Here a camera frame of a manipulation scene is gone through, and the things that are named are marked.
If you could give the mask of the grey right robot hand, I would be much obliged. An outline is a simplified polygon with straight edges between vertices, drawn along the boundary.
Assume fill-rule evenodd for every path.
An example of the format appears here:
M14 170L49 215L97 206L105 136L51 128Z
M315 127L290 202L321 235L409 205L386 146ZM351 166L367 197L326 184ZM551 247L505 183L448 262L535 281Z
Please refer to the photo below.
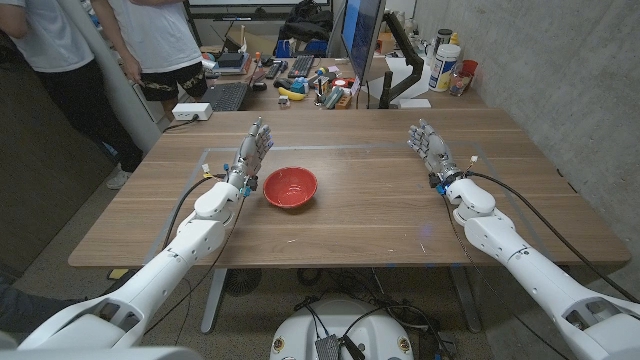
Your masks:
M411 125L408 134L407 144L424 162L431 188L446 189L462 177L463 172L455 163L448 145L424 119L420 119L418 125Z

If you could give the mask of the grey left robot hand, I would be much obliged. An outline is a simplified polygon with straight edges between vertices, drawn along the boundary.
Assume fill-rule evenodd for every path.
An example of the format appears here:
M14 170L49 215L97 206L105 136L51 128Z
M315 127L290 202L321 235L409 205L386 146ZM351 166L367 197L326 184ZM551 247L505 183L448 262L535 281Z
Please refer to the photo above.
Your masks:
M226 177L226 182L241 190L260 170L261 162L273 146L271 129L259 116L239 146Z

